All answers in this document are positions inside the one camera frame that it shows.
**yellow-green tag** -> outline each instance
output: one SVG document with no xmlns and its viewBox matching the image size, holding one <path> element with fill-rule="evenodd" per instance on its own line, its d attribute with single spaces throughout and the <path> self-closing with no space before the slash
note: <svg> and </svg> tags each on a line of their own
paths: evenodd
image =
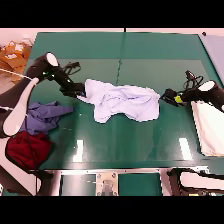
<svg viewBox="0 0 224 224">
<path fill-rule="evenodd" d="M 175 101 L 176 101 L 177 103 L 183 103 L 183 101 L 182 101 L 182 99 L 180 98 L 180 96 L 175 96 L 174 99 L 175 99 Z"/>
</svg>

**white wall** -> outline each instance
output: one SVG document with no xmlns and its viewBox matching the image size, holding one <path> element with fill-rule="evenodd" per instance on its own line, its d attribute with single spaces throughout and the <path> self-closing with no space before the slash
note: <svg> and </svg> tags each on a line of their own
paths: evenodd
<svg viewBox="0 0 224 224">
<path fill-rule="evenodd" d="M 0 45 L 4 46 L 9 41 L 21 41 L 29 37 L 34 42 L 38 32 L 71 32 L 71 31 L 106 31 L 122 32 L 123 28 L 0 28 Z M 127 32 L 162 32 L 162 33 L 185 33 L 224 36 L 224 28 L 127 28 Z"/>
</svg>

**maroon garment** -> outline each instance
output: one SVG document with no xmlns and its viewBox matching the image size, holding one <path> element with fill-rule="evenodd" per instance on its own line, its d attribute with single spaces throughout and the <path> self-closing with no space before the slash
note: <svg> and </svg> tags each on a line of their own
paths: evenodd
<svg viewBox="0 0 224 224">
<path fill-rule="evenodd" d="M 49 141 L 45 134 L 30 135 L 28 132 L 23 131 L 8 140 L 6 154 L 10 160 L 15 161 L 22 168 L 35 170 L 47 159 L 52 146 L 53 143 Z"/>
</svg>

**green tabletop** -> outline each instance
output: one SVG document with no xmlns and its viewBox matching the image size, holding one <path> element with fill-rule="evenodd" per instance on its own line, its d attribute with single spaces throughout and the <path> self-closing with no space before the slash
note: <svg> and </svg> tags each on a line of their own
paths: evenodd
<svg viewBox="0 0 224 224">
<path fill-rule="evenodd" d="M 82 69 L 71 78 L 87 78 L 114 85 L 149 87 L 159 94 L 166 88 L 182 90 L 185 71 L 221 84 L 197 35 L 158 33 L 39 33 L 28 66 L 50 51 L 61 65 L 79 61 Z M 190 105 L 176 108 L 160 102 L 159 119 L 136 122 L 123 114 L 106 124 L 93 118 L 93 105 L 65 97 L 54 81 L 38 84 L 31 102 L 59 101 L 73 105 L 49 135 L 55 147 L 40 169 L 113 169 L 209 165 L 224 174 L 222 158 L 208 158 L 200 146 Z M 186 138 L 192 159 L 185 160 L 179 139 Z M 73 162 L 76 142 L 83 140 L 82 162 Z"/>
</svg>

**pile of clothes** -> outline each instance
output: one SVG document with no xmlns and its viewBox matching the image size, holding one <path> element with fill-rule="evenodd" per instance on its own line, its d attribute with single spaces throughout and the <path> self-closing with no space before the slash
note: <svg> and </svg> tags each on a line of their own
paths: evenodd
<svg viewBox="0 0 224 224">
<path fill-rule="evenodd" d="M 72 106 L 60 106 L 56 101 L 43 105 L 32 103 L 19 132 L 7 143 L 7 158 L 25 170 L 37 169 L 53 147 L 48 131 L 57 127 L 61 115 L 71 112 Z"/>
</svg>

